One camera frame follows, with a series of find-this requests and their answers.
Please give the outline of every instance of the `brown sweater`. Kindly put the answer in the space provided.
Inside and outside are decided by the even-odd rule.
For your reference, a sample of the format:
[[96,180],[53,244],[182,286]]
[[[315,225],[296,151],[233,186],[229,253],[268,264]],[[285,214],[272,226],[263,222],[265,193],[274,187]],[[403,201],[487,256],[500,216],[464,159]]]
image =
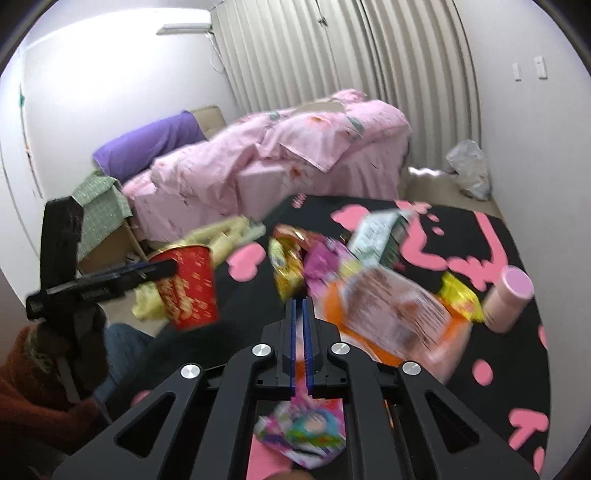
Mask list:
[[25,354],[26,327],[0,367],[0,448],[32,438],[66,453],[96,433],[99,407],[92,398],[72,407],[54,375],[43,373]]

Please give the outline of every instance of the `white wall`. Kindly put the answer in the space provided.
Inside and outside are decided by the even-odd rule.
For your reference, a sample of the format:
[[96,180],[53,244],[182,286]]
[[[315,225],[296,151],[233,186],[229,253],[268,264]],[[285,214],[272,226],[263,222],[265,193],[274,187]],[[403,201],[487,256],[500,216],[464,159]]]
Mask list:
[[[591,78],[532,0],[455,2],[478,78],[493,194],[547,333],[552,411],[542,477],[550,479],[591,422]],[[539,55],[548,80],[535,73]],[[513,80],[516,61],[522,82]]]
[[4,364],[8,352],[12,349],[14,340],[18,332],[29,324],[25,307],[15,295],[14,290],[0,270],[0,305],[2,314],[0,314],[0,326],[2,335],[0,335],[0,365]]
[[26,42],[34,42],[72,23],[132,8],[204,8],[219,0],[58,0],[35,23]]
[[44,202],[35,182],[33,163],[27,156],[22,131],[20,96],[23,74],[24,55],[19,48],[0,80],[0,149],[15,206],[31,246],[39,252]]
[[68,25],[30,44],[27,125],[47,198],[70,194],[94,168],[94,150],[130,130],[212,104],[227,122],[239,116],[228,78],[210,65],[212,47],[204,34],[155,34],[180,18],[200,22],[210,14],[126,10]]
[[[23,300],[39,288],[38,247],[44,203],[38,196],[25,154],[18,109],[22,79],[19,52],[0,76],[0,268]],[[3,292],[0,281],[0,302]],[[2,335],[5,322],[0,315]]]

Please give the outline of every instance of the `light switch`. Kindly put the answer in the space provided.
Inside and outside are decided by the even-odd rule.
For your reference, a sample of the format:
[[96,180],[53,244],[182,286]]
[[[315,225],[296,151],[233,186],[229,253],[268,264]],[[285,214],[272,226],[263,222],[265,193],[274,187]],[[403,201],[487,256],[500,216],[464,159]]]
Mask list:
[[535,71],[538,73],[538,78],[541,80],[546,80],[548,78],[548,71],[546,71],[546,62],[544,61],[544,57],[534,58],[534,63]]
[[516,82],[520,82],[522,80],[521,67],[519,66],[519,64],[517,62],[515,62],[513,64],[513,78],[515,79]]

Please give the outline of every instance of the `purple pillow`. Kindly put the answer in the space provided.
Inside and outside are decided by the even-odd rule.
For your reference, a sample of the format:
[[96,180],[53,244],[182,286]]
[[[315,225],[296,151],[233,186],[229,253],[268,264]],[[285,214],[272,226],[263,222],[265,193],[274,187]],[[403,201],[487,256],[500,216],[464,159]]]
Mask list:
[[191,112],[159,120],[107,142],[93,158],[105,175],[125,183],[148,168],[155,158],[205,140]]

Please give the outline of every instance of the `pink lid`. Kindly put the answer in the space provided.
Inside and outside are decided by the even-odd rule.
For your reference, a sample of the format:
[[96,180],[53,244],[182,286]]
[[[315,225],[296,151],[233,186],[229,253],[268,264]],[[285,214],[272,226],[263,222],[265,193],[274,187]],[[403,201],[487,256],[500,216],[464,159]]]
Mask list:
[[526,273],[517,267],[505,267],[501,272],[504,287],[520,300],[531,300],[534,296],[534,285]]

